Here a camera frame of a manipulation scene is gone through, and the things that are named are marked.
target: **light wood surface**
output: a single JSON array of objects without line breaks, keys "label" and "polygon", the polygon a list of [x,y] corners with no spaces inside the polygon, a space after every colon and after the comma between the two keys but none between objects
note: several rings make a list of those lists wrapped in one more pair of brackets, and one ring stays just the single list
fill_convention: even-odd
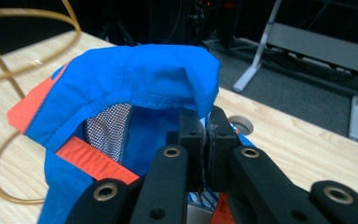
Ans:
[{"label": "light wood surface", "polygon": [[[19,49],[5,55],[4,60],[11,68],[37,63],[39,58],[67,43],[71,35],[74,33]],[[83,34],[79,43],[54,63],[43,64],[16,80],[28,92],[85,50],[108,46],[111,44]],[[8,82],[0,82],[0,145],[15,132],[7,123],[6,112],[19,100]],[[215,104],[228,116],[249,119],[255,131],[248,138],[301,188],[310,189],[315,181],[332,179],[358,192],[358,143],[227,90],[220,90]],[[44,150],[25,136],[16,139],[0,160],[1,186],[21,198],[43,198],[48,189],[43,172]],[[0,198],[0,223],[36,223],[40,209],[41,205],[14,204]]]}]

